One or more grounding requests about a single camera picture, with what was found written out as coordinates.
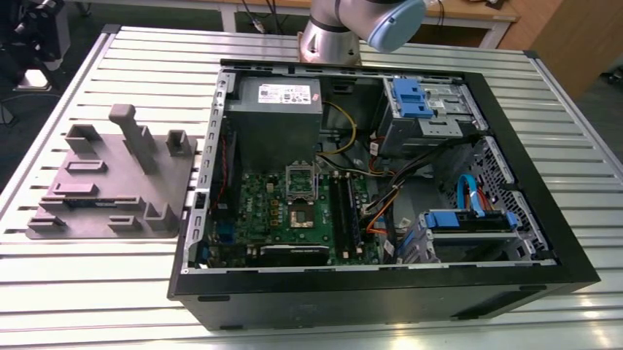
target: white sticker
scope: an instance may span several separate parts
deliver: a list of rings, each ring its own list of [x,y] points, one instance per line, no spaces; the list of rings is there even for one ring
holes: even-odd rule
[[[441,101],[428,100],[428,106],[430,108],[444,108],[444,103]]]
[[[393,256],[393,244],[389,243],[389,241],[385,241],[385,244],[382,245],[382,248],[386,250],[386,253]]]
[[[402,217],[400,220],[400,223],[397,224],[397,227],[406,228],[408,226],[410,226],[410,220]]]
[[[260,104],[312,104],[309,85],[261,84],[257,102]]]
[[[378,144],[376,142],[369,144],[369,154],[374,156],[378,155]]]

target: ram slot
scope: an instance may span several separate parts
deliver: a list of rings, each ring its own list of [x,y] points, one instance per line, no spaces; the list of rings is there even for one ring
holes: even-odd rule
[[[348,235],[348,212],[344,210],[346,197],[342,191],[342,182],[337,177],[329,180],[329,205],[333,226],[334,253],[338,258],[350,257],[349,235]]]
[[[358,232],[358,213],[357,213],[357,203],[354,199],[354,188],[352,186],[352,180],[350,177],[345,177],[341,179],[344,183],[344,188],[346,190],[345,196],[346,196],[346,222],[348,222],[348,231],[349,231],[349,244],[348,247],[350,248],[352,252],[356,252],[357,254],[361,252],[360,249],[356,249],[361,245],[361,234]]]

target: yellow wire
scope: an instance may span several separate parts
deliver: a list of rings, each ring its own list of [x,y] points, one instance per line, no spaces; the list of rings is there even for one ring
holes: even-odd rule
[[[336,155],[337,153],[341,153],[348,149],[348,147],[354,143],[354,137],[357,136],[357,125],[354,124],[354,120],[352,119],[350,115],[344,111],[344,109],[337,106],[333,102],[324,101],[325,104],[333,106],[333,108],[340,111],[340,113],[348,118],[348,122],[350,122],[352,126],[352,134],[350,134],[350,140],[348,141],[346,145],[334,151],[326,151],[326,152],[318,152],[318,155]]]
[[[368,232],[369,230],[372,230],[372,226],[373,226],[373,223],[377,221],[377,219],[380,218],[380,215],[384,213],[384,211],[386,210],[386,207],[389,206],[390,202],[393,202],[393,199],[396,199],[397,197],[397,191],[396,191],[396,194],[393,195],[393,197],[389,198],[389,200],[386,201],[385,205],[382,206],[382,208],[380,208],[378,212],[376,213],[376,216],[373,217],[372,221],[369,222],[368,224],[368,227],[365,228],[365,232]]]

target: wooden desk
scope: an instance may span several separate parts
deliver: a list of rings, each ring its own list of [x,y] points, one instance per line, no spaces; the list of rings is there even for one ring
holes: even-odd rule
[[[225,31],[236,31],[233,22],[233,13],[244,11],[241,0],[218,0],[221,2],[222,28]],[[482,28],[486,34],[478,47],[494,49],[504,37],[509,24],[520,18],[514,9],[504,3],[500,10],[484,6],[482,2],[470,2],[466,0],[442,0],[444,3],[444,26]],[[252,12],[268,13],[265,0],[246,0]],[[276,0],[277,13],[288,15],[308,15],[312,0]],[[426,10],[426,17],[422,24],[434,25],[441,15],[441,8],[434,4]]]
[[[241,0],[67,0],[73,2],[91,2],[95,4],[123,4],[151,7],[177,7],[186,9],[212,9],[221,13],[222,30],[236,32],[236,12],[245,11]],[[484,3],[472,3],[466,0],[442,0],[444,26],[462,28],[481,28],[486,34],[478,47],[494,49],[504,37],[512,22],[518,19],[514,9],[505,3],[497,11]],[[246,0],[249,10],[257,13],[269,13],[265,0]],[[276,0],[277,13],[284,15],[309,15],[312,0]],[[440,15],[438,5],[426,11],[422,24],[434,25]]]

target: blue plastic latch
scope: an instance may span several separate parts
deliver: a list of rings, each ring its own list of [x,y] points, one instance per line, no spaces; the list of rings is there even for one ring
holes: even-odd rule
[[[434,222],[440,228],[456,228],[458,227],[458,219],[456,213],[452,211],[436,211],[432,213],[434,216]]]
[[[414,79],[393,79],[393,94],[400,106],[400,117],[430,119],[432,110],[425,104],[426,94]]]
[[[424,219],[426,221],[428,228],[434,228],[437,226],[437,222],[434,221],[434,216],[432,215],[432,213],[424,214]]]
[[[512,228],[512,229],[514,230],[516,227],[518,226],[518,221],[516,220],[514,213],[512,213],[510,211],[508,211],[508,212],[505,213],[505,218],[508,219],[509,228]]]

